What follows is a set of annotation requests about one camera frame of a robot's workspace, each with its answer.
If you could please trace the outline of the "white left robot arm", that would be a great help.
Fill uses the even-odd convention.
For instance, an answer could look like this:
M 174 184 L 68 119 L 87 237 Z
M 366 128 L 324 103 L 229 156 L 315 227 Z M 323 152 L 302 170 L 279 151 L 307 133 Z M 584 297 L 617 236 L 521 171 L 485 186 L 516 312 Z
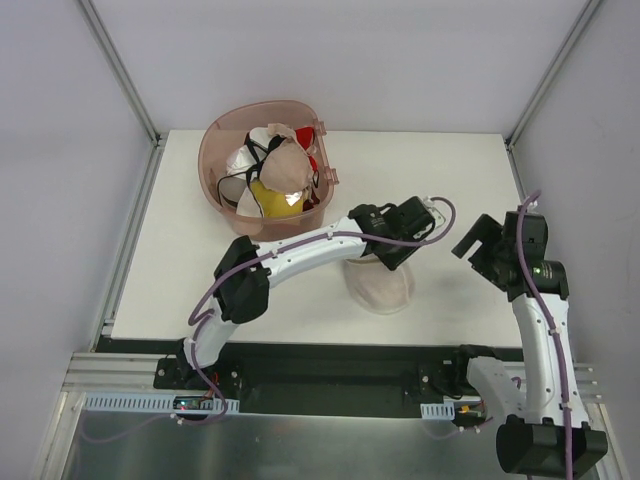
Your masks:
M 176 354 L 177 377 L 188 388 L 204 387 L 230 337 L 266 312 L 270 291 L 281 283 L 326 264 L 366 256 L 395 271 L 419 248 L 432 244 L 431 234 L 446 222 L 433 199 L 414 196 L 399 205 L 361 204 L 332 224 L 282 240 L 236 238 L 188 317 L 194 331 Z

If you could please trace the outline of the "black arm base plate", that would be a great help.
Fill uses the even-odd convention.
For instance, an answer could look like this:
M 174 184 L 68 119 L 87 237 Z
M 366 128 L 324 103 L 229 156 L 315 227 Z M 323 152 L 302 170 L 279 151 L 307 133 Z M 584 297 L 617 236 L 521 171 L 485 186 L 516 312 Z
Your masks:
M 201 391 L 213 381 L 243 413 L 418 418 L 420 408 L 475 396 L 463 369 L 475 354 L 520 362 L 516 348 L 226 344 L 196 373 L 182 353 L 157 363 L 156 389 Z

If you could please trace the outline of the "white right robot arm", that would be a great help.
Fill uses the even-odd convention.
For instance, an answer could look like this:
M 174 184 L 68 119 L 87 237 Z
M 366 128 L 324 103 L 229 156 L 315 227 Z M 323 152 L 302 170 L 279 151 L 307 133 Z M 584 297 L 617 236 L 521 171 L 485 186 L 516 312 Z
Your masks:
M 568 338 L 569 284 L 564 265 L 545 257 L 541 215 L 509 211 L 503 222 L 481 215 L 453 248 L 504 292 L 518 324 L 524 386 L 488 347 L 464 345 L 450 369 L 452 387 L 477 392 L 499 421 L 496 453 L 506 473 L 580 479 L 608 452 L 594 429 L 575 378 Z

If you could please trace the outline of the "white mesh laundry bag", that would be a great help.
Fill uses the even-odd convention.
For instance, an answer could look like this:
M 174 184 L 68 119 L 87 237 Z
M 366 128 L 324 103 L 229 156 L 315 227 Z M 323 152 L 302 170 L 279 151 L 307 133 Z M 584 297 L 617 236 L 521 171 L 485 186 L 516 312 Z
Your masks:
M 415 289 L 415 279 L 408 265 L 389 270 L 373 255 L 342 264 L 350 296 L 364 309 L 379 315 L 395 314 L 406 308 Z

